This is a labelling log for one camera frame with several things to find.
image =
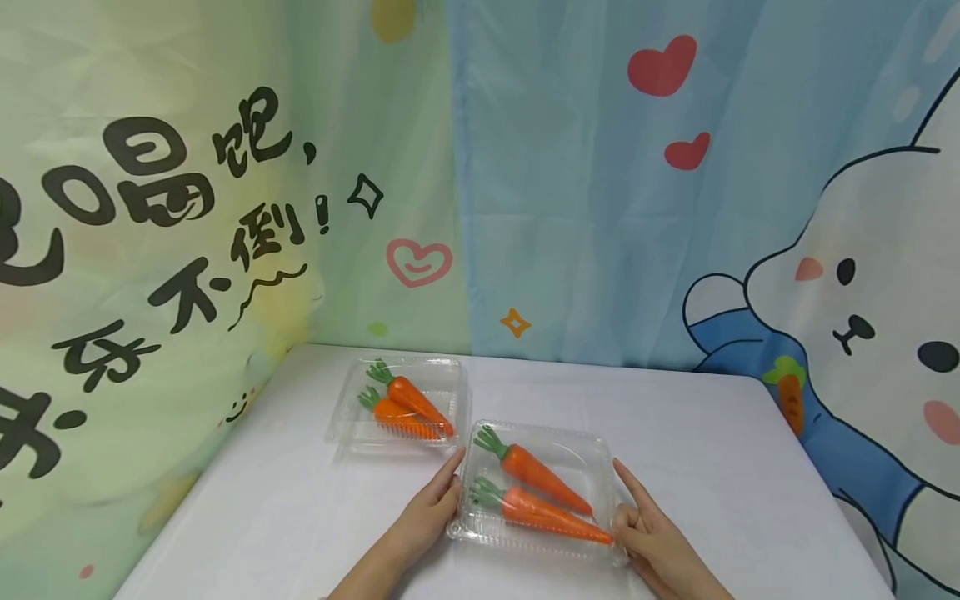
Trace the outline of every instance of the hand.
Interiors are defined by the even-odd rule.
[[[329,600],[381,600],[443,534],[457,512],[462,488],[454,471],[467,451],[460,447],[425,488],[417,492],[387,533],[367,551]]]
[[[466,452],[463,447],[457,448],[384,534],[382,543],[396,553],[403,568],[413,566],[444,533],[446,524],[456,515],[463,485],[454,472],[464,460]]]
[[[636,503],[616,508],[613,535],[659,600],[733,600],[630,470],[617,459],[613,469]]]

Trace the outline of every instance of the carrot illustration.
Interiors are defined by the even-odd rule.
[[[774,368],[761,377],[767,385],[777,386],[780,411],[798,438],[804,432],[804,384],[806,371],[792,356],[780,356]]]
[[[500,467],[508,475],[548,496],[554,502],[584,515],[593,515],[589,503],[572,490],[547,465],[519,444],[506,445],[500,442],[496,432],[484,425],[473,441],[489,450],[500,460]]]
[[[403,375],[394,377],[382,359],[377,359],[373,366],[367,369],[370,379],[387,386],[387,397],[404,408],[418,413],[423,420],[435,425],[444,431],[448,438],[453,437],[453,425],[437,410],[430,400],[417,389],[409,379]]]
[[[488,510],[499,511],[514,525],[577,540],[613,543],[613,536],[606,531],[518,486],[500,490],[486,477],[477,477],[470,486],[470,499]]]
[[[417,420],[408,408],[403,408],[388,397],[380,397],[374,386],[367,386],[366,392],[357,397],[360,404],[373,413],[376,420],[397,433],[405,433],[422,440],[439,440],[440,433],[430,425]]]

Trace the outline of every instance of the pink cheek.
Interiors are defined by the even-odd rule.
[[[924,404],[924,419],[933,435],[944,444],[960,445],[960,416],[949,404],[930,400]]]
[[[812,281],[824,274],[824,265],[812,256],[804,256],[797,265],[797,273],[793,277],[798,281]]]

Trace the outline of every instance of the bunny eye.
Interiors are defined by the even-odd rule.
[[[925,342],[917,348],[921,364],[934,372],[951,372],[960,365],[960,352],[947,342]]]
[[[856,262],[852,258],[844,258],[837,264],[837,281],[840,285],[850,285],[856,275]]]

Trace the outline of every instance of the white tablecloth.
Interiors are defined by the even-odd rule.
[[[350,361],[294,348],[116,600],[316,600],[440,464],[347,457],[324,443]],[[471,420],[586,430],[644,481],[738,600],[891,598],[756,381],[462,357]],[[591,571],[444,540],[404,598],[648,598]]]

